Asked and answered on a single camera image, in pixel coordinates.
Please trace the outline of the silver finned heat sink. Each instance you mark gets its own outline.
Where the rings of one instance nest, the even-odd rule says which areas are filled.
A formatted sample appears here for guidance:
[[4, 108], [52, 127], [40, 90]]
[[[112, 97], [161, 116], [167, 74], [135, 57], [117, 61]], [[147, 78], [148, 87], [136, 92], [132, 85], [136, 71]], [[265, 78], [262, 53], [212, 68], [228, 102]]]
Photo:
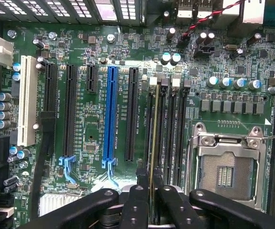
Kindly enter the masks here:
[[82, 198], [79, 195], [46, 193], [40, 198], [39, 217]]

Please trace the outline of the silver CPU socket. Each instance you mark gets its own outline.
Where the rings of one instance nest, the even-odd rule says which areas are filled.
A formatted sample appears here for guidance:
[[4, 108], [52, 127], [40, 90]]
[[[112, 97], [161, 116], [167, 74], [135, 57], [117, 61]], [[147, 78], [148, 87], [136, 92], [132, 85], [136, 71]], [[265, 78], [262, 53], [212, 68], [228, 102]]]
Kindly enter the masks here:
[[267, 145], [259, 126], [247, 134], [213, 133], [193, 125], [187, 150], [185, 194], [205, 189], [265, 211]]

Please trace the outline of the green motherboard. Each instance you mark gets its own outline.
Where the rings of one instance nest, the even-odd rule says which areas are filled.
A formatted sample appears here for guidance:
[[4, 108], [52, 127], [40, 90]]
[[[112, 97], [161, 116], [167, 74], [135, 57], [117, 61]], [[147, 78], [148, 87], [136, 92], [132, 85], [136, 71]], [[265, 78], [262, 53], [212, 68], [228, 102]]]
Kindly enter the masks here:
[[[7, 36], [8, 30], [17, 32], [15, 39]], [[49, 40], [49, 32], [57, 33], [55, 41]], [[179, 94], [183, 80], [191, 82], [186, 102], [186, 117], [183, 133], [183, 158], [181, 185], [185, 189], [187, 150], [193, 125], [205, 124], [207, 131], [223, 134], [247, 134], [252, 127], [261, 127], [264, 136], [273, 135], [275, 119], [275, 94], [268, 93], [275, 86], [275, 26], [262, 26], [253, 32], [262, 35], [261, 40], [247, 46], [247, 38], [227, 36], [223, 30], [215, 30], [215, 38], [208, 46], [214, 46], [210, 57], [194, 58], [197, 44], [195, 40], [207, 28], [199, 29], [191, 36], [185, 48], [178, 48], [177, 41], [181, 28], [176, 29], [172, 41], [166, 39], [167, 28], [119, 28], [110, 26], [82, 26], [40, 23], [7, 23], [4, 26], [5, 39], [14, 45], [14, 67], [2, 72], [2, 90], [10, 93], [12, 99], [11, 127], [1, 130], [10, 137], [10, 157], [17, 157], [9, 165], [9, 175], [17, 178], [12, 186], [14, 196], [14, 226], [20, 227], [32, 218], [39, 216], [40, 198], [46, 194], [69, 194], [85, 196], [102, 188], [121, 190], [135, 184], [136, 169], [145, 167], [144, 149], [146, 135], [146, 107], [149, 78], [169, 78], [165, 112], [165, 166], [167, 183], [167, 126], [169, 91], [172, 78], [180, 78], [177, 96], [179, 114]], [[115, 41], [107, 42], [107, 35], [113, 34]], [[168, 52], [181, 55], [176, 66], [162, 65], [162, 54]], [[17, 145], [18, 112], [21, 79], [21, 56], [36, 59], [38, 70], [37, 115], [35, 144]], [[54, 63], [58, 69], [57, 98], [55, 112], [44, 111], [45, 66]], [[77, 66], [77, 95], [75, 115], [74, 154], [70, 176], [76, 181], [71, 184], [65, 179], [64, 168], [59, 164], [62, 156], [64, 92], [66, 65]], [[97, 93], [86, 91], [87, 66], [94, 64], [98, 72]], [[104, 143], [104, 118], [106, 109], [106, 82], [109, 66], [118, 68], [118, 92], [116, 110], [116, 135], [113, 166], [115, 187], [108, 180], [107, 170], [102, 168]], [[125, 160], [127, 128], [127, 96], [129, 68], [138, 67], [138, 107], [135, 153], [133, 161]], [[206, 80], [216, 76], [218, 83], [208, 87]], [[227, 88], [219, 86], [221, 78], [228, 77], [231, 84]], [[242, 89], [236, 90], [233, 81], [246, 80]], [[250, 90], [248, 82], [260, 80], [261, 88]], [[269, 213], [269, 180], [272, 139], [265, 140], [266, 174], [265, 192], [266, 213]]]

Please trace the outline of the small white connector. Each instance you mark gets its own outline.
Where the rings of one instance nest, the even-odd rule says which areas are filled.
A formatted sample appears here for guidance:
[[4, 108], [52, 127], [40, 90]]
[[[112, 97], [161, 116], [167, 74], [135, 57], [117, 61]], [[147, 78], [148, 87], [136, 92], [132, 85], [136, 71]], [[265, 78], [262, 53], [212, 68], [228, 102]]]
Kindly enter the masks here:
[[14, 207], [0, 207], [0, 213], [8, 219], [14, 214]]

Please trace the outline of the blue expansion slot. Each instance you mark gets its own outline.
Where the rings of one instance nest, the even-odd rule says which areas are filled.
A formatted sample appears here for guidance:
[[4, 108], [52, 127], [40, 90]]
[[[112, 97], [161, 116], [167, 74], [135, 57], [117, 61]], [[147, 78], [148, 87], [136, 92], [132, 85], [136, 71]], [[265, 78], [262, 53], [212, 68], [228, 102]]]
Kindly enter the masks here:
[[115, 135], [116, 135], [116, 110], [118, 92], [118, 68], [109, 66], [107, 70], [106, 82], [106, 109], [104, 118], [104, 143], [102, 168], [107, 170], [108, 180], [115, 187], [118, 183], [113, 180], [113, 166], [116, 164], [114, 157]]

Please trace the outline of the long black expansion slot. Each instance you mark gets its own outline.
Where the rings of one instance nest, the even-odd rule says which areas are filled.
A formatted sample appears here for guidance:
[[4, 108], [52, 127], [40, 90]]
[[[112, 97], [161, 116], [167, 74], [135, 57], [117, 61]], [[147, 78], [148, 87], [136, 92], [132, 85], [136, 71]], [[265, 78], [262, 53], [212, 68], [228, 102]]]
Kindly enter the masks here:
[[138, 67], [129, 68], [129, 84], [127, 96], [127, 128], [126, 128], [126, 147], [125, 160], [133, 161], [135, 153], [137, 112], [138, 112]]
[[72, 164], [76, 162], [74, 154], [75, 138], [75, 115], [76, 115], [76, 95], [77, 95], [77, 74], [78, 69], [74, 64], [66, 65], [66, 79], [64, 92], [64, 120], [63, 120], [63, 140], [62, 156], [59, 164], [64, 168], [64, 176], [71, 184], [76, 181], [70, 176]]

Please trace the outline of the white PCI expansion slot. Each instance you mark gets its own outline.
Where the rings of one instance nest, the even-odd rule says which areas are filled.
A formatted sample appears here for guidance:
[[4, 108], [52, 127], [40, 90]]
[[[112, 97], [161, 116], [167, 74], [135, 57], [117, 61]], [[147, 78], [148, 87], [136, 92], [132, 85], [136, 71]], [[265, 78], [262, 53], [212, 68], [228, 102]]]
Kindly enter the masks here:
[[19, 146], [32, 146], [35, 144], [35, 130], [37, 115], [37, 86], [38, 70], [36, 59], [32, 56], [21, 56], [21, 79], [18, 112], [18, 139]]

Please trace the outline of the short black expansion slot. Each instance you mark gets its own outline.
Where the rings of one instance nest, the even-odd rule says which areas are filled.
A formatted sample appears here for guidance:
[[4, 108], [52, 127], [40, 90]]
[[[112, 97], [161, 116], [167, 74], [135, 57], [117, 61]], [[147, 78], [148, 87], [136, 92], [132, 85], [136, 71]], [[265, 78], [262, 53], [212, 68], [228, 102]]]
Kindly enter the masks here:
[[45, 93], [44, 111], [55, 112], [57, 98], [58, 69], [54, 63], [47, 63], [45, 66]]

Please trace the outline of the tiny black expansion slot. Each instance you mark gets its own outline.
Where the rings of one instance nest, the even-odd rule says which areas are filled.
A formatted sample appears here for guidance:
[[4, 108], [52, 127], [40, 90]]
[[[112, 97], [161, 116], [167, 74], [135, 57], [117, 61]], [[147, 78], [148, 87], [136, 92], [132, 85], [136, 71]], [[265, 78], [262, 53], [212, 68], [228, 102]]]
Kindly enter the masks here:
[[98, 72], [94, 64], [89, 64], [87, 66], [86, 73], [86, 91], [88, 93], [97, 93], [97, 83], [98, 83]]

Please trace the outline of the black four pin connector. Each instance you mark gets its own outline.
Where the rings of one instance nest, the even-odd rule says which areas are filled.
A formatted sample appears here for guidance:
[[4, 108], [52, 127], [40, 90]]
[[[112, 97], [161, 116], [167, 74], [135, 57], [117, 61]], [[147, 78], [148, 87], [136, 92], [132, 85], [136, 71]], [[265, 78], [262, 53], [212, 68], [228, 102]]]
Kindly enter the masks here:
[[197, 45], [194, 49], [193, 57], [194, 58], [205, 58], [210, 57], [215, 52], [214, 46], [208, 45]]

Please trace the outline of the black can capacitor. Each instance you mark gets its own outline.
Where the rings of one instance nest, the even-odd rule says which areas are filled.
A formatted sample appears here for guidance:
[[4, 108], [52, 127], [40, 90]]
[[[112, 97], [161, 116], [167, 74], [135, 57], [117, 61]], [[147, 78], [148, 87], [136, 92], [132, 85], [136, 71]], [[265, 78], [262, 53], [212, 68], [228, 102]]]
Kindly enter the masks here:
[[246, 41], [246, 44], [247, 44], [247, 46], [251, 46], [251, 45], [255, 44], [256, 42], [258, 42], [259, 40], [261, 40], [261, 38], [262, 38], [262, 35], [257, 32]]
[[166, 39], [168, 41], [171, 41], [174, 38], [175, 33], [176, 33], [176, 29], [175, 28], [173, 28], [173, 27], [169, 28], [168, 33], [166, 35]]
[[204, 44], [206, 38], [207, 38], [207, 33], [201, 32], [199, 34], [199, 36], [197, 37], [197, 39], [195, 40], [195, 42], [197, 45], [202, 45], [202, 44]]
[[213, 41], [214, 38], [215, 38], [215, 34], [212, 33], [212, 32], [209, 32], [209, 33], [207, 34], [207, 37], [206, 37], [206, 39], [204, 40], [203, 44], [204, 44], [204, 45], [209, 45], [209, 44]]

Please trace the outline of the black fan header plug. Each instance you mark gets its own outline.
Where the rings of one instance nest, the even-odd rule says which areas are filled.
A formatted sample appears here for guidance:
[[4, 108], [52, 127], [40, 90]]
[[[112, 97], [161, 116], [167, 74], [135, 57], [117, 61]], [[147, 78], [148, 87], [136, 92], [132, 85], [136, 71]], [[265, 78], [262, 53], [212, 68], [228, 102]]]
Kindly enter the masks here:
[[178, 38], [177, 47], [185, 48], [188, 46], [189, 42], [190, 42], [190, 35], [187, 35], [186, 33], [184, 33]]

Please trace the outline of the silver rear port block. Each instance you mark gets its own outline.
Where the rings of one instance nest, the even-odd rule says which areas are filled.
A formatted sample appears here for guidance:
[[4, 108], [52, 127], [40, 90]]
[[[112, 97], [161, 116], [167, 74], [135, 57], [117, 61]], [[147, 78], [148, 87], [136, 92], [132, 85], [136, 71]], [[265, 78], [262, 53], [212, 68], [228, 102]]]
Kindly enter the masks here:
[[243, 38], [250, 35], [264, 23], [266, 0], [246, 0], [240, 5], [239, 16], [228, 28], [227, 36]]

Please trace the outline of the plain silver slot cover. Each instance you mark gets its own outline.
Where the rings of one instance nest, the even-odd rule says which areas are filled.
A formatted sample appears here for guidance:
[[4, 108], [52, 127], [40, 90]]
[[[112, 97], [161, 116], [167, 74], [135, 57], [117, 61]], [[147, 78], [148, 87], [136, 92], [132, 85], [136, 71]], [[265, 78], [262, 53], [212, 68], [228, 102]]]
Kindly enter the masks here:
[[94, 0], [100, 22], [117, 22], [113, 0]]

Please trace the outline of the silver USB port block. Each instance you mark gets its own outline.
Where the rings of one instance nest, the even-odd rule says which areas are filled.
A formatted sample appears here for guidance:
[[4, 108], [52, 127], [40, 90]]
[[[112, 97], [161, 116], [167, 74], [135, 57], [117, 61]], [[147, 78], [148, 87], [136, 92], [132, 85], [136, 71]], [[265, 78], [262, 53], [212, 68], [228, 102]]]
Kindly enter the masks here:
[[212, 0], [179, 0], [178, 19], [196, 20], [212, 12]]

